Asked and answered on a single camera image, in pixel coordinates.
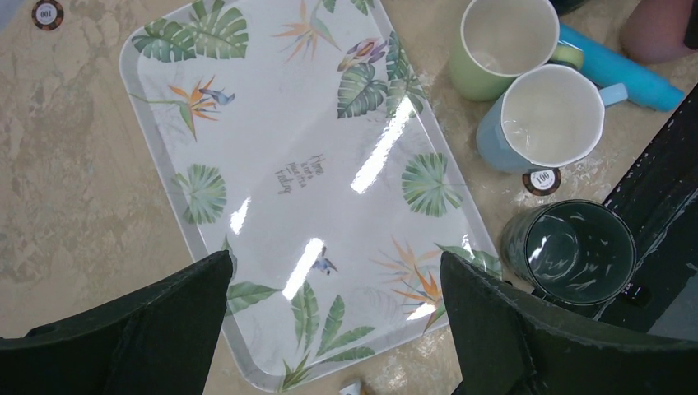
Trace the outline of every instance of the tray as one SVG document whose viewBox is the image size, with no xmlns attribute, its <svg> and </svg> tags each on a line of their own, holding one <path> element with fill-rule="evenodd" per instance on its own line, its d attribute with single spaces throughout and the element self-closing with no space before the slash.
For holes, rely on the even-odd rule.
<svg viewBox="0 0 698 395">
<path fill-rule="evenodd" d="M 197 1 L 120 70 L 193 259 L 238 263 L 222 330 L 284 391 L 447 324 L 440 253 L 496 251 L 377 0 Z"/>
</svg>

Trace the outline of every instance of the green mug handle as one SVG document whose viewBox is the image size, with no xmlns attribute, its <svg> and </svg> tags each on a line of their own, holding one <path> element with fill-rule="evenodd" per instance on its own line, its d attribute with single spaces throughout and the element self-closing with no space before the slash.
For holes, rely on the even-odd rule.
<svg viewBox="0 0 698 395">
<path fill-rule="evenodd" d="M 584 65 L 584 52 L 569 45 L 558 44 L 555 52 L 550 57 L 550 62 L 563 64 L 579 71 L 582 69 L 582 65 Z"/>
</svg>

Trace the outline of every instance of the ceramic mug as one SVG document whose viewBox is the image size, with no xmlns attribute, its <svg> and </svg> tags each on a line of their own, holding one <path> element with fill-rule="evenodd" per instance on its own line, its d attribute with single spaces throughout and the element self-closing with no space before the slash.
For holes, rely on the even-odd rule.
<svg viewBox="0 0 698 395">
<path fill-rule="evenodd" d="M 526 211 L 505 227 L 502 258 L 537 290 L 568 304 L 620 294 L 635 270 L 635 241 L 606 207 L 569 200 Z"/>
<path fill-rule="evenodd" d="M 451 81 L 464 98 L 487 101 L 548 61 L 579 70 L 584 54 L 559 38 L 560 21 L 548 0 L 472 0 L 451 50 Z"/>
<path fill-rule="evenodd" d="M 576 70 L 547 64 L 519 77 L 477 127 L 477 151 L 512 174 L 584 158 L 601 139 L 606 107 L 628 98 L 623 84 L 599 90 Z"/>
</svg>

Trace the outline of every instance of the green mug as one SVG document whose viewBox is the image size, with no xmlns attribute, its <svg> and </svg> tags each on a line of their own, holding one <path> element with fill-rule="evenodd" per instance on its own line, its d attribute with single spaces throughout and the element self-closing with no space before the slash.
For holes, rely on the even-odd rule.
<svg viewBox="0 0 698 395">
<path fill-rule="evenodd" d="M 584 53 L 559 38 L 560 20 L 548 0 L 472 0 L 451 50 L 451 81 L 464 98 L 488 101 L 547 62 L 580 70 Z"/>
<path fill-rule="evenodd" d="M 635 270 L 635 241 L 606 207 L 569 200 L 526 211 L 505 227 L 502 258 L 537 290 L 567 304 L 615 297 Z"/>
</svg>

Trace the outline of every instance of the dark green glass cup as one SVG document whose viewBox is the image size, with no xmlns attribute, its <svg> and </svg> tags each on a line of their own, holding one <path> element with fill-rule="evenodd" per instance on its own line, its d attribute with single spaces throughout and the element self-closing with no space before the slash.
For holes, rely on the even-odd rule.
<svg viewBox="0 0 698 395">
<path fill-rule="evenodd" d="M 623 220 L 595 202 L 569 200 L 526 211 L 505 227 L 502 258 L 552 298 L 575 305 L 618 295 L 635 270 Z"/>
</svg>

